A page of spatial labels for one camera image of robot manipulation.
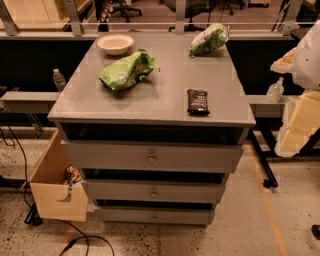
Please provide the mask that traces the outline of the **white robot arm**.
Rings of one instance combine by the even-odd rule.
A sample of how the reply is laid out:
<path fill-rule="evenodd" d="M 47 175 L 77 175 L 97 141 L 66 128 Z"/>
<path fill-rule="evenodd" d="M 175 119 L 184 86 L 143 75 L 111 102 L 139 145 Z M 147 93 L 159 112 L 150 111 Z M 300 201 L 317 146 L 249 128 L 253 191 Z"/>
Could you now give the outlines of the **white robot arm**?
<path fill-rule="evenodd" d="M 320 128 L 320 21 L 270 69 L 291 73 L 293 83 L 304 89 L 298 98 L 286 102 L 274 148 L 278 156 L 289 158 L 298 154 Z"/>

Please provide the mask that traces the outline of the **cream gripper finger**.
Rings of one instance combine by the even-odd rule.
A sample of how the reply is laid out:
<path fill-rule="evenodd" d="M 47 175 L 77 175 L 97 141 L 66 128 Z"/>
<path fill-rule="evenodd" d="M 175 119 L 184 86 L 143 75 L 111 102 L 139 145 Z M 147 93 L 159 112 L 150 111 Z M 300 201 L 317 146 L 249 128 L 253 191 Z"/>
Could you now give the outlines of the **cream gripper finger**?
<path fill-rule="evenodd" d="M 295 52 L 296 48 L 289 50 L 281 58 L 272 63 L 270 70 L 280 74 L 292 73 Z"/>
<path fill-rule="evenodd" d="M 305 90 L 285 104 L 275 153 L 284 158 L 298 154 L 320 128 L 320 92 Z"/>

